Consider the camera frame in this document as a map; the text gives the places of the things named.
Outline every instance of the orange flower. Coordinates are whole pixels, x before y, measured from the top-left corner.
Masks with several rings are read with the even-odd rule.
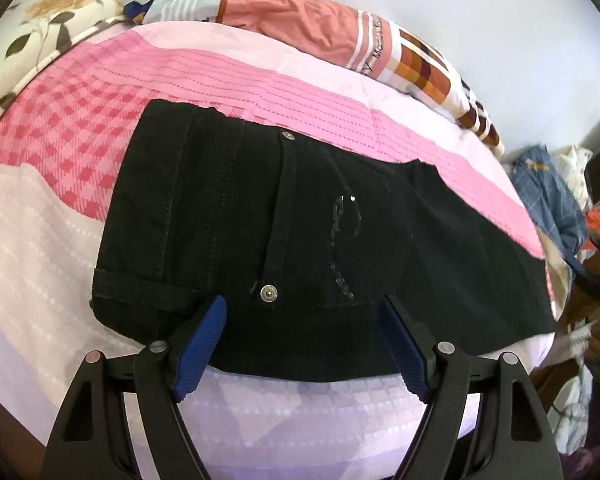
[[[63,10],[81,9],[95,0],[40,0],[27,7],[25,16],[32,18],[46,18]]]

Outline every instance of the floral pillow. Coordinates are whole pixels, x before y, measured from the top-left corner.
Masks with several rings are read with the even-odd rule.
[[[124,20],[118,0],[14,0],[0,19],[0,116],[56,57]]]

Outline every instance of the pink blanket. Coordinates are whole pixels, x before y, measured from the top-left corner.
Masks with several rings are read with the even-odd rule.
[[[100,325],[88,299],[112,186],[150,99],[213,106],[382,160],[435,164],[470,206],[542,256],[487,147],[413,98],[236,28],[169,22],[112,32],[45,69],[0,121],[0,356],[14,355],[0,368],[0,402],[42,442],[89,350],[113,357],[139,348]],[[552,338],[509,351],[531,370]],[[24,371],[5,371],[16,369]],[[470,397],[462,434],[477,407]],[[399,376],[302,384],[208,368],[180,410],[214,478],[362,480],[395,471],[424,407]],[[137,412],[129,418],[143,477],[155,478]]]

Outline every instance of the blue denim clothing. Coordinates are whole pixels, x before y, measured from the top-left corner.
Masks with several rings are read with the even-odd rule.
[[[546,147],[526,150],[509,176],[534,224],[563,254],[577,254],[587,240],[587,222]]]

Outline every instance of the silver screw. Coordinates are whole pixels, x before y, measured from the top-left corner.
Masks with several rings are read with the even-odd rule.
[[[154,341],[149,345],[149,350],[154,354],[159,354],[167,349],[166,341]]]
[[[265,303],[272,303],[278,297],[278,290],[273,285],[265,285],[260,289],[260,297]]]
[[[518,356],[512,354],[511,352],[505,352],[502,358],[504,359],[504,362],[506,362],[506,364],[508,365],[518,364]]]
[[[97,350],[91,350],[87,355],[84,356],[84,360],[89,364],[97,363],[100,360],[100,352]]]
[[[441,341],[438,343],[438,350],[440,350],[443,354],[452,354],[456,351],[456,347],[448,341]]]

